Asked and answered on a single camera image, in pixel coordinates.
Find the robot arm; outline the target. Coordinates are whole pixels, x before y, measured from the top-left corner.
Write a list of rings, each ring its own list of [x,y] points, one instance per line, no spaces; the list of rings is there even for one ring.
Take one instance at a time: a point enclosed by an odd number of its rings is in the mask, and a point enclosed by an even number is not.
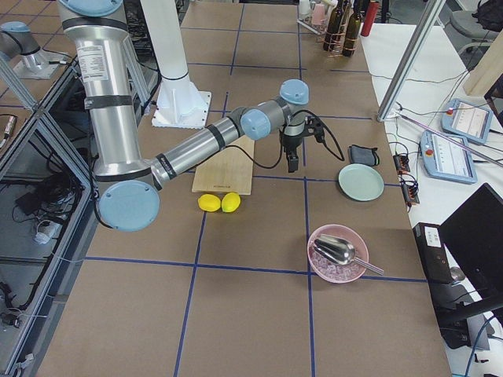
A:
[[[309,101],[299,79],[282,83],[272,100],[237,108],[213,124],[206,111],[211,95],[189,77],[178,14],[172,1],[141,4],[161,75],[156,120],[161,126],[188,126],[196,133],[153,159],[141,156],[137,119],[125,58],[129,35],[121,1],[61,1],[64,33],[75,43],[85,106],[99,153],[94,168],[101,219],[111,228],[134,232],[150,225],[160,209],[163,183],[224,150],[240,137],[258,140],[288,131]]]
[[[1,57],[5,61],[15,56],[30,56],[41,49],[31,33],[31,29],[22,21],[8,21],[1,24]]]

